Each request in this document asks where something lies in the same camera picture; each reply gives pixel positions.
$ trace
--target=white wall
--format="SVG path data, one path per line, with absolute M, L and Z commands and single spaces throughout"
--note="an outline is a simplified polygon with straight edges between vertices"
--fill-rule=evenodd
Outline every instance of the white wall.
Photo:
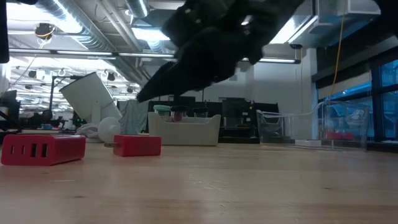
M 219 102 L 219 98 L 226 97 L 234 97 L 234 98 L 244 98 L 245 97 L 245 80 L 246 80 L 246 72 L 240 72 L 238 70 L 236 81 L 225 80 L 223 82 L 214 84 L 205 88 L 204 100 L 210 102 Z M 182 96 L 194 96 L 196 101 L 202 101 L 202 92 L 201 91 L 188 91 L 184 93 Z M 160 97 L 162 101 L 167 101 L 168 96 Z
M 318 103 L 315 84 L 311 80 L 316 72 L 315 49 L 308 49 L 299 65 L 258 63 L 254 66 L 253 100 L 256 103 L 278 103 L 279 112 L 284 114 L 309 113 Z M 289 135 L 295 139 L 317 136 L 316 114 L 298 116 L 290 122 L 292 129 Z
M 157 68 L 147 67 L 151 75 Z M 316 50 L 307 50 L 302 64 L 258 63 L 247 70 L 238 70 L 237 81 L 223 81 L 205 89 L 204 100 L 219 102 L 219 98 L 234 97 L 256 103 L 278 103 L 281 113 L 305 113 L 316 102 L 315 85 L 311 75 L 316 73 Z M 202 100 L 201 91 L 189 91 L 183 96 Z

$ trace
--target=yellow cable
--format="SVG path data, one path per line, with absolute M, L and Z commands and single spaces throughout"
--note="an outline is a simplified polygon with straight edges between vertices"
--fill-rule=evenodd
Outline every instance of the yellow cable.
M 343 18 L 341 19 L 340 39 L 339 39 L 339 42 L 338 42 L 335 78 L 333 79 L 333 84 L 332 84 L 332 86 L 331 86 L 331 92 L 330 92 L 329 100 L 331 100 L 331 97 L 333 96 L 333 92 L 334 92 L 334 90 L 335 90 L 335 84 L 336 84 L 337 73 L 338 73 L 338 62 L 339 62 L 339 60 L 340 60 L 341 42 L 342 42 L 342 40 L 343 40 L 344 18 L 345 18 L 345 13 L 343 14 Z

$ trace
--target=red block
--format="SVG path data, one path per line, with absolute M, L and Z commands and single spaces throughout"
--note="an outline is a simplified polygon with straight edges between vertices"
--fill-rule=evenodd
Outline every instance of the red block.
M 114 137 L 113 154 L 117 156 L 159 156 L 162 151 L 162 138 L 158 136 Z
M 84 136 L 7 135 L 2 146 L 1 163 L 17 166 L 52 166 L 82 159 L 85 150 Z

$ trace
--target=cable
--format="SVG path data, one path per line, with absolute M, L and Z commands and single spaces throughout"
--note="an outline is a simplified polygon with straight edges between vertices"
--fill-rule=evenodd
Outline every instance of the cable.
M 46 34 L 40 34 L 40 35 L 39 35 L 39 34 L 36 34 L 36 37 L 47 37 L 47 36 L 53 34 L 54 31 L 55 31 L 55 27 L 54 27 L 50 32 L 48 32 L 48 33 L 46 33 Z
M 344 19 L 345 19 L 345 13 L 346 9 L 344 10 L 343 17 L 341 19 L 341 27 L 340 27 L 340 39 L 338 41 L 338 50 L 337 50 L 337 60 L 336 60 L 336 69 L 335 69 L 335 77 L 333 79 L 333 84 L 331 86 L 331 92 L 330 92 L 330 97 L 329 100 L 331 100 L 331 97 L 333 96 L 333 92 L 335 90 L 335 84 L 336 84 L 336 79 L 337 79 L 337 73 L 338 73 L 338 62 L 340 61 L 340 52 L 341 52 L 341 43 L 343 40 L 343 29 L 344 29 Z
M 51 33 L 52 33 L 53 31 L 49 32 L 49 33 L 46 35 L 45 41 L 47 41 L 47 38 L 51 35 Z M 39 49 L 43 49 L 44 45 L 46 45 L 46 44 L 48 44 L 48 43 L 50 43 L 50 42 L 41 43 Z M 28 65 L 28 67 L 25 69 L 25 71 L 22 73 L 22 75 L 20 75 L 20 76 L 18 77 L 18 79 L 17 79 L 13 84 L 11 84 L 11 85 L 7 88 L 7 90 L 9 90 L 10 88 L 14 87 L 14 85 L 16 85 L 16 84 L 19 82 L 19 80 L 20 80 L 20 79 L 25 75 L 25 73 L 30 69 L 30 66 L 32 66 L 33 62 L 36 60 L 36 57 L 37 57 L 37 55 L 35 55 L 35 56 L 33 57 L 32 61 L 30 62 L 30 64 Z

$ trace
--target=white cable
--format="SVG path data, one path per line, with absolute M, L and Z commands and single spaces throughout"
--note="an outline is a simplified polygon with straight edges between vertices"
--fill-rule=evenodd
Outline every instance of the white cable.
M 317 110 L 321 105 L 324 105 L 324 104 L 326 104 L 326 103 L 328 103 L 328 104 L 339 104 L 339 103 L 347 103 L 347 102 L 344 102 L 344 101 L 328 101 L 328 102 L 321 102 L 321 103 L 317 104 L 316 107 L 314 107 L 314 109 L 312 109 L 310 112 L 308 112 L 308 113 L 302 113 L 302 114 L 280 114 L 280 113 L 265 112 L 265 113 L 267 113 L 267 114 L 274 114 L 274 115 L 266 115 L 266 114 L 264 114 L 264 112 L 262 112 L 262 111 L 260 111 L 260 110 L 257 110 L 257 112 L 262 113 L 262 115 L 263 115 L 265 118 L 284 118 L 284 117 L 290 117 L 290 116 L 305 116 L 305 115 L 310 115 L 310 114 L 312 114 L 312 113 L 313 113 L 315 110 Z

